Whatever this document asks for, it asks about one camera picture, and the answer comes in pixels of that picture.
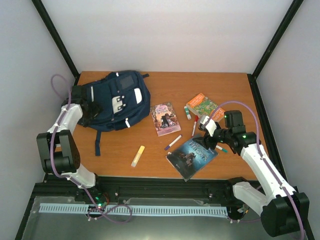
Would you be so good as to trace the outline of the red capped marker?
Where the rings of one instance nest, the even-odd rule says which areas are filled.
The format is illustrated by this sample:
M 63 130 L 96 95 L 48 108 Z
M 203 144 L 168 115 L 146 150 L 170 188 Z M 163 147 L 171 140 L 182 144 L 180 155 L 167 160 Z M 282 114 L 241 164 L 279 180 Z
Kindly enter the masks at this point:
M 191 137 L 195 136 L 195 132 L 196 132 L 196 127 L 197 127 L 197 123 L 198 123 L 199 117 L 196 115 L 195 119 L 194 119 L 194 123 L 193 123 L 193 128 L 192 128 L 192 134 Z

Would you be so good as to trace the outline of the black frame post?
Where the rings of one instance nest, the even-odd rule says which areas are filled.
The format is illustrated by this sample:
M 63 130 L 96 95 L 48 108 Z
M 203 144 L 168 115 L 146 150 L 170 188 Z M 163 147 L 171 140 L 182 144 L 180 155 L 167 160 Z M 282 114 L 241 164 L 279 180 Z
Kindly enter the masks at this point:
M 72 76 L 74 77 L 75 81 L 77 82 L 80 78 L 80 73 L 75 66 L 60 34 L 58 33 L 46 7 L 44 6 L 41 0 L 31 0 L 33 6 L 35 7 L 36 11 L 38 12 L 40 18 L 42 19 L 46 29 L 48 30 L 52 40 L 54 41 L 55 45 L 57 46 L 62 58 L 64 59 L 65 63 L 67 64 Z
M 289 27 L 290 23 L 292 22 L 293 18 L 295 17 L 303 2 L 304 0 L 293 0 L 290 4 L 289 8 L 287 9 L 284 17 L 282 18 L 279 26 L 277 27 L 273 37 L 271 38 L 268 46 L 266 47 L 262 57 L 260 58 L 257 66 L 255 67 L 252 73 L 252 77 L 254 80 L 258 79 L 260 73 L 264 69 L 266 63 L 270 59 L 273 51 L 276 49 L 282 36 L 286 32 L 287 28 Z

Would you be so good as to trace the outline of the right black frame post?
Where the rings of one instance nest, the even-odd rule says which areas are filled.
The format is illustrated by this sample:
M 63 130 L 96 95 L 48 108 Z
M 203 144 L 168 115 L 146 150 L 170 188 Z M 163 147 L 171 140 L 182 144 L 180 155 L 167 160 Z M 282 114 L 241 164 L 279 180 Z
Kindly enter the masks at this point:
M 266 47 L 262 57 L 260 58 L 257 66 L 255 67 L 252 73 L 252 77 L 254 80 L 258 79 L 260 73 L 264 69 L 266 63 L 270 59 L 273 51 L 276 49 L 282 36 L 286 32 L 287 28 L 289 27 L 290 23 L 292 22 L 293 18 L 295 17 L 303 2 L 304 0 L 293 0 L 290 4 L 289 8 L 287 9 L 284 17 L 282 18 L 279 26 L 277 27 L 273 37 L 271 38 L 268 46 Z

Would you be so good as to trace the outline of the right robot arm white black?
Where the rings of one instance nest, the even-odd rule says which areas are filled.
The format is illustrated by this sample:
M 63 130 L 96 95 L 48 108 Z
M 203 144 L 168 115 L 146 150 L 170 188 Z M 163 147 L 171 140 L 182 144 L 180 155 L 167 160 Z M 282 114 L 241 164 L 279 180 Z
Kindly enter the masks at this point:
M 259 191 L 247 181 L 239 181 L 232 186 L 234 197 L 259 215 L 264 230 L 271 237 L 300 232 L 299 238 L 304 239 L 304 222 L 308 219 L 310 205 L 307 195 L 284 179 L 265 152 L 259 135 L 246 132 L 239 110 L 225 112 L 224 120 L 226 127 L 221 128 L 210 116 L 200 118 L 199 129 L 205 132 L 203 146 L 209 149 L 217 143 L 227 144 L 248 164 L 263 190 Z

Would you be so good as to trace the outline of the left black frame post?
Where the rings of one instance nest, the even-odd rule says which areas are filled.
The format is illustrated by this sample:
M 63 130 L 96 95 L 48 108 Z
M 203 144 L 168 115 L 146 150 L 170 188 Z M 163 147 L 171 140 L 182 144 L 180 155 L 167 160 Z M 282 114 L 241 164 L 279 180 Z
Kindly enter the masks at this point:
M 33 6 L 35 7 L 36 11 L 38 12 L 40 18 L 42 19 L 46 29 L 48 30 L 52 40 L 54 41 L 55 45 L 57 46 L 62 58 L 64 59 L 65 63 L 67 64 L 72 76 L 74 77 L 75 81 L 77 82 L 80 78 L 80 73 L 75 66 L 60 34 L 58 33 L 46 7 L 44 6 L 41 0 L 31 0 Z

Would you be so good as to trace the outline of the green capped marker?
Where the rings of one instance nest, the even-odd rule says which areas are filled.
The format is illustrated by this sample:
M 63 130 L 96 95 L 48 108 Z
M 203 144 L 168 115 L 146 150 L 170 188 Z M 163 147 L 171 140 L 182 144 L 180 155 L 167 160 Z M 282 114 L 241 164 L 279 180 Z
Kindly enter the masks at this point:
M 221 146 L 219 146 L 219 145 L 216 145 L 215 148 L 218 149 L 218 150 L 220 150 L 220 151 L 223 151 L 224 153 L 228 153 L 228 151 L 227 151 L 225 148 L 223 148 L 223 147 L 221 147 Z

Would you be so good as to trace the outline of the orange green paperback book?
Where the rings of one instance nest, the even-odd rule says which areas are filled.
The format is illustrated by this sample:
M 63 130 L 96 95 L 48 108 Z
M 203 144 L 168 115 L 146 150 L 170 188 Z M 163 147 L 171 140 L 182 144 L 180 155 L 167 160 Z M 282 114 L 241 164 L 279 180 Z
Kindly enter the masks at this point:
M 210 100 L 203 93 L 199 93 L 186 104 L 187 108 L 201 118 L 203 115 L 210 116 L 218 107 L 218 105 Z

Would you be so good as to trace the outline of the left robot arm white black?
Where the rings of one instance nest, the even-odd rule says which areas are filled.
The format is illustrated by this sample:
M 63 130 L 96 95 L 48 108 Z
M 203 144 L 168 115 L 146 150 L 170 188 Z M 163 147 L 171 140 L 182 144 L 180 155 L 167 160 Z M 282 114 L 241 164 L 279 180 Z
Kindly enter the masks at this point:
M 47 132 L 38 134 L 36 143 L 45 173 L 66 178 L 78 188 L 87 188 L 86 195 L 96 202 L 103 198 L 104 188 L 96 184 L 96 175 L 81 164 L 73 138 L 78 123 L 87 127 L 102 111 L 94 100 L 92 86 L 89 90 L 79 85 L 72 87 L 57 120 Z

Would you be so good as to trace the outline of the purple capped marker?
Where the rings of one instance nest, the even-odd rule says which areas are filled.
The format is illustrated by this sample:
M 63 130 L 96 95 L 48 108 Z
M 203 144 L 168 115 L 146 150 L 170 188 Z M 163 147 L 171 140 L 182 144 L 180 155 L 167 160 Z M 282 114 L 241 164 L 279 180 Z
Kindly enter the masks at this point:
M 179 141 L 182 138 L 182 135 L 180 134 L 177 136 L 171 143 L 169 143 L 164 150 L 167 151 L 169 148 L 171 148 L 177 141 Z

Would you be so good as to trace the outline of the dark blue Wuthering Heights book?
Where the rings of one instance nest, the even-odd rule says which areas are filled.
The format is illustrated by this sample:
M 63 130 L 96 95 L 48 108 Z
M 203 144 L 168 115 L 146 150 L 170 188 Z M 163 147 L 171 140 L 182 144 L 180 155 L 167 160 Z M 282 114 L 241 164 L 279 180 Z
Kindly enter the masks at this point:
M 201 135 L 196 134 L 166 155 L 167 161 L 177 170 L 185 182 L 219 155 L 215 149 L 206 149 L 193 140 L 198 137 Z

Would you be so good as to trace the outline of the yellow highlighter pen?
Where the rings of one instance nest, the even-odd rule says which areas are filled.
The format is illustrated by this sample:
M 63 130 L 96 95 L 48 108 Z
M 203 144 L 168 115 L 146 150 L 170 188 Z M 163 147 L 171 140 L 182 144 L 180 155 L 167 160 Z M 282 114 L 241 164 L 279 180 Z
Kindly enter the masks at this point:
M 135 167 L 135 166 L 137 165 L 137 163 L 139 162 L 139 160 L 140 160 L 140 158 L 141 158 L 144 150 L 145 150 L 145 146 L 144 146 L 144 145 L 141 145 L 141 146 L 139 147 L 139 149 L 138 149 L 135 157 L 133 158 L 133 161 L 132 161 L 132 163 L 131 163 L 131 166 L 132 166 L 132 167 Z

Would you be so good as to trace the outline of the navy blue backpack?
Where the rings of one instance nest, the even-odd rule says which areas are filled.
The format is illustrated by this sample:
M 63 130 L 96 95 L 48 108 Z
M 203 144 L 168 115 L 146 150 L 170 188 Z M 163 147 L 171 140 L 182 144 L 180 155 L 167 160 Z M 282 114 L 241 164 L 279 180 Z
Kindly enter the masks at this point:
M 145 83 L 150 75 L 135 70 L 111 72 L 106 77 L 83 84 L 87 91 L 93 87 L 94 102 L 103 111 L 88 126 L 96 130 L 95 155 L 100 156 L 103 132 L 130 128 L 150 114 L 151 94 Z

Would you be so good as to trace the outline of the pink paperback book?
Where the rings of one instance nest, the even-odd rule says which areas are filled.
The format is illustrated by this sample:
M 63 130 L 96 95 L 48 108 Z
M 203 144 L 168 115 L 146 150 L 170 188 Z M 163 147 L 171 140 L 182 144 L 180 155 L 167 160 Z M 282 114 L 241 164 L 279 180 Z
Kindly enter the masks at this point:
M 176 112 L 171 102 L 164 102 L 150 107 L 150 114 L 158 137 L 181 130 Z

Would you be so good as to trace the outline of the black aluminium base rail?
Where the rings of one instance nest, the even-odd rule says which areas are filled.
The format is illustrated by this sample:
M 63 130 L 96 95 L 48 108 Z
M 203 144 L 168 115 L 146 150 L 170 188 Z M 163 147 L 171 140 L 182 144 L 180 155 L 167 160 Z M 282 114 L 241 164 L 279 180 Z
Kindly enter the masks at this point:
M 53 175 L 34 185 L 30 201 L 37 197 L 70 197 L 77 202 L 123 203 L 137 199 L 179 199 L 197 200 L 204 204 L 239 206 L 241 201 L 232 197 L 229 180 L 105 177 L 100 176 L 97 186 L 89 188 L 89 193 L 74 183 Z

